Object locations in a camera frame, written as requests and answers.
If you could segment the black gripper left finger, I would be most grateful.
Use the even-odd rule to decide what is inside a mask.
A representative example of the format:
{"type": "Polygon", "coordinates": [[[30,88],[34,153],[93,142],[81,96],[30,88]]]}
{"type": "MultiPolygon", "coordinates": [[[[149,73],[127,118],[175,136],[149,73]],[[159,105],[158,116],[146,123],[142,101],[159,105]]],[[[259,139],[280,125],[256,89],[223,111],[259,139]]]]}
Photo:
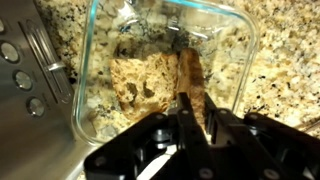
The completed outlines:
{"type": "Polygon", "coordinates": [[[209,145],[185,93],[177,95],[177,106],[169,115],[152,113],[87,156],[85,176],[87,180],[135,180],[171,145],[177,152],[158,176],[214,179],[209,145]]]}

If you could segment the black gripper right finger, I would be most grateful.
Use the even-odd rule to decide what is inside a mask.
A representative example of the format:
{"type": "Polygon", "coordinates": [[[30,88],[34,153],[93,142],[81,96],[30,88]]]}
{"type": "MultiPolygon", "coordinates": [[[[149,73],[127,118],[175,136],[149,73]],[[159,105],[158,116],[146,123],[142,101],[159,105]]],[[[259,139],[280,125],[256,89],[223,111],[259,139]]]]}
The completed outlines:
{"type": "Polygon", "coordinates": [[[243,118],[205,97],[219,180],[320,180],[320,140],[259,113],[243,118]]]}

